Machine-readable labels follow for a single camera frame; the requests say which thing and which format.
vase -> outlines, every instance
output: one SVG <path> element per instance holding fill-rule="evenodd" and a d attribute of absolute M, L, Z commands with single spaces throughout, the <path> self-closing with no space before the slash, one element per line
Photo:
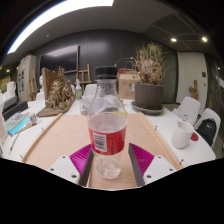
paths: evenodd
<path fill-rule="evenodd" d="M 135 83 L 135 104 L 148 110 L 160 110 L 163 101 L 163 85 Z"/>

dark gray wall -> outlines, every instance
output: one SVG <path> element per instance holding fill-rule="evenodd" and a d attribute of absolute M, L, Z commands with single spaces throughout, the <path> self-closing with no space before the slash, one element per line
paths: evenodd
<path fill-rule="evenodd" d="M 39 85 L 40 56 L 50 51 L 69 45 L 79 45 L 79 70 L 86 70 L 86 66 L 89 64 L 91 81 L 94 81 L 96 67 L 114 66 L 121 58 L 135 57 L 136 47 L 140 49 L 143 43 L 146 46 L 150 42 L 151 40 L 145 35 L 119 30 L 85 31 L 55 39 L 32 52 L 37 56 L 37 83 Z M 169 52 L 164 54 L 164 60 L 167 61 L 166 66 L 169 69 L 164 79 L 163 102 L 174 103 L 177 89 L 177 53 L 166 46 L 163 46 L 163 52 Z M 117 67 L 124 68 L 124 61 L 119 62 Z M 66 74 L 66 78 L 74 83 L 75 73 Z"/>

dried plant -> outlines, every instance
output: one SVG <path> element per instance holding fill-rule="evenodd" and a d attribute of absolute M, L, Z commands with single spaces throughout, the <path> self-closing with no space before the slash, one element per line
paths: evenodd
<path fill-rule="evenodd" d="M 161 45 L 151 43 L 146 48 L 143 45 L 141 50 L 136 48 L 136 53 L 136 58 L 133 58 L 134 67 L 138 70 L 142 83 L 161 85 L 168 69 L 165 68 L 166 62 L 163 61 L 163 54 L 168 52 L 162 53 Z"/>

red bottle label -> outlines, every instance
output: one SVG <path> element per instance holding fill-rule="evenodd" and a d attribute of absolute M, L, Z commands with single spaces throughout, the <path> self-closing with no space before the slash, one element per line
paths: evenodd
<path fill-rule="evenodd" d="M 101 155 L 114 155 L 124 148 L 126 126 L 114 133 L 100 133 L 89 128 L 92 149 Z"/>

ceiling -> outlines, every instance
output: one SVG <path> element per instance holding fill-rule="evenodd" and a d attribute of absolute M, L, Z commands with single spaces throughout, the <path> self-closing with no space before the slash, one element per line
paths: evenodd
<path fill-rule="evenodd" d="M 208 33 L 177 9 L 156 0 L 114 0 L 112 7 L 88 8 L 60 16 L 30 35 L 16 50 L 6 55 L 0 66 L 0 76 L 32 50 L 71 33 L 116 29 L 140 33 L 177 51 L 199 51 L 219 56 L 211 42 L 201 37 Z M 173 43 L 171 37 L 178 41 Z"/>

